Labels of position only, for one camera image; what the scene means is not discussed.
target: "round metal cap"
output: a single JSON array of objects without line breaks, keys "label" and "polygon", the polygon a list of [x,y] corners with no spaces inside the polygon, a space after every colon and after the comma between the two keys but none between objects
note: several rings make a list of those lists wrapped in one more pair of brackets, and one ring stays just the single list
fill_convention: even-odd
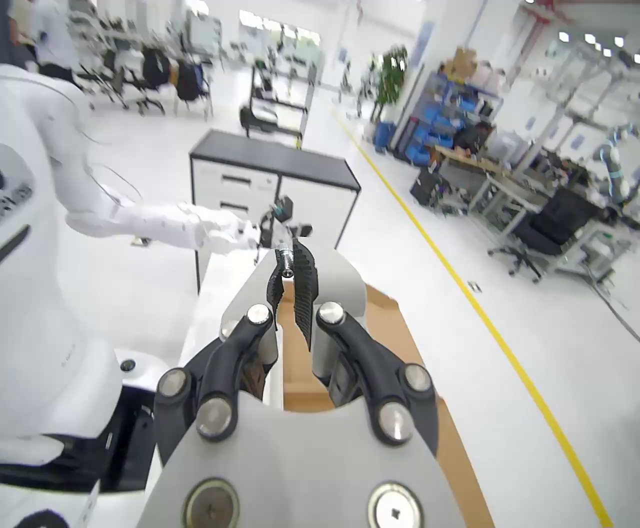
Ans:
[{"label": "round metal cap", "polygon": [[185,381],[187,381],[187,374],[182,369],[171,369],[160,378],[158,391],[167,398],[177,396],[182,392]]},{"label": "round metal cap", "polygon": [[413,419],[407,408],[396,401],[385,403],[378,413],[380,428],[396,442],[406,442],[413,434]]},{"label": "round metal cap", "polygon": [[320,319],[328,324],[338,324],[344,319],[344,310],[338,303],[329,301],[320,306],[318,310]]},{"label": "round metal cap", "polygon": [[222,341],[226,340],[231,335],[231,332],[234,331],[237,324],[237,321],[227,321],[226,323],[223,323],[220,327],[220,339]]},{"label": "round metal cap", "polygon": [[401,484],[378,487],[369,499],[369,525],[372,528],[419,528],[420,507],[413,494]]},{"label": "round metal cap", "polygon": [[240,504],[231,484],[221,479],[204,481],[191,492],[184,506],[184,525],[190,528],[232,528]]},{"label": "round metal cap", "polygon": [[125,359],[120,364],[120,370],[122,372],[131,372],[135,368],[136,368],[136,362],[133,359]]},{"label": "round metal cap", "polygon": [[265,305],[253,305],[247,310],[246,316],[253,324],[266,323],[271,312]]},{"label": "round metal cap", "polygon": [[422,365],[412,363],[404,368],[407,385],[416,392],[425,392],[431,388],[431,376]]},{"label": "round metal cap", "polygon": [[214,397],[200,405],[196,414],[196,429],[204,438],[216,438],[231,423],[231,406],[224,398]]}]

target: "black gripper finger pad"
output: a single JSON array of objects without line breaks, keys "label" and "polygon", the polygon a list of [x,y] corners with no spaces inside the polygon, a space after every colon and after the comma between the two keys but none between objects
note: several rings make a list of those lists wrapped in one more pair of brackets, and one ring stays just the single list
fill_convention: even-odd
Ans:
[{"label": "black gripper finger pad", "polygon": [[297,239],[293,241],[293,284],[296,324],[311,350],[314,301],[318,297],[318,272],[311,251]]},{"label": "black gripper finger pad", "polygon": [[267,302],[271,305],[271,311],[273,312],[273,324],[276,324],[276,313],[284,293],[284,286],[282,285],[282,258],[277,251],[276,260],[276,267],[271,272],[271,276],[267,282]]}]

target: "blue storage bin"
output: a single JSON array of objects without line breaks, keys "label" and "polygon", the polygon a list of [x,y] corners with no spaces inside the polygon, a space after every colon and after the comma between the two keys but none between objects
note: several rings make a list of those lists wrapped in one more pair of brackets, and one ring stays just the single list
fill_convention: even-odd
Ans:
[{"label": "blue storage bin", "polygon": [[427,108],[427,110],[425,110],[424,113],[422,114],[422,117],[424,117],[425,121],[433,121],[437,115],[438,115],[437,108]]},{"label": "blue storage bin", "polygon": [[450,127],[453,126],[453,124],[451,123],[451,121],[449,121],[446,117],[443,117],[441,115],[437,116],[435,119],[436,123],[440,123],[441,125],[448,125]]},{"label": "blue storage bin", "polygon": [[419,152],[414,158],[413,163],[416,165],[428,165],[431,156],[429,156],[429,152]]},{"label": "blue storage bin", "polygon": [[428,152],[423,152],[419,145],[410,145],[404,152],[405,156],[416,165],[426,165],[429,163]]},{"label": "blue storage bin", "polygon": [[465,112],[474,112],[476,110],[477,103],[474,101],[467,101],[461,99],[458,103],[458,107],[460,107]]},{"label": "blue storage bin", "polygon": [[376,132],[373,134],[373,146],[376,147],[376,150],[384,150],[396,131],[396,125],[393,122],[383,122],[378,123],[376,127]]},{"label": "blue storage bin", "polygon": [[429,136],[429,129],[427,127],[418,127],[413,133],[413,137],[418,141],[426,141]]},{"label": "blue storage bin", "polygon": [[440,136],[440,146],[445,148],[453,148],[453,139],[449,136]]}]

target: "threaded metal rod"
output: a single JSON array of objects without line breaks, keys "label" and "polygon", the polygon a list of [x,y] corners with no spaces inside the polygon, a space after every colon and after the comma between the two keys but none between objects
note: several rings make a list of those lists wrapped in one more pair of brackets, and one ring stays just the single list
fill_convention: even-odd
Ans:
[{"label": "threaded metal rod", "polygon": [[276,250],[280,256],[280,266],[284,278],[293,277],[293,251],[284,244]]}]

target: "white humanoid robot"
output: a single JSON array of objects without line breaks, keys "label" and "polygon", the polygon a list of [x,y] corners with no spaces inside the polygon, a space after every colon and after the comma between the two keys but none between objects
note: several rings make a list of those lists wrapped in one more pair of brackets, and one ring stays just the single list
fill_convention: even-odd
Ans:
[{"label": "white humanoid robot", "polygon": [[100,507],[98,480],[119,515],[99,525],[127,526],[153,465],[145,432],[166,366],[117,358],[68,309],[55,270],[56,197],[89,236],[216,253],[259,240],[228,211],[132,203],[99,184],[86,159],[87,108],[70,83],[0,65],[0,527],[86,526]]}]

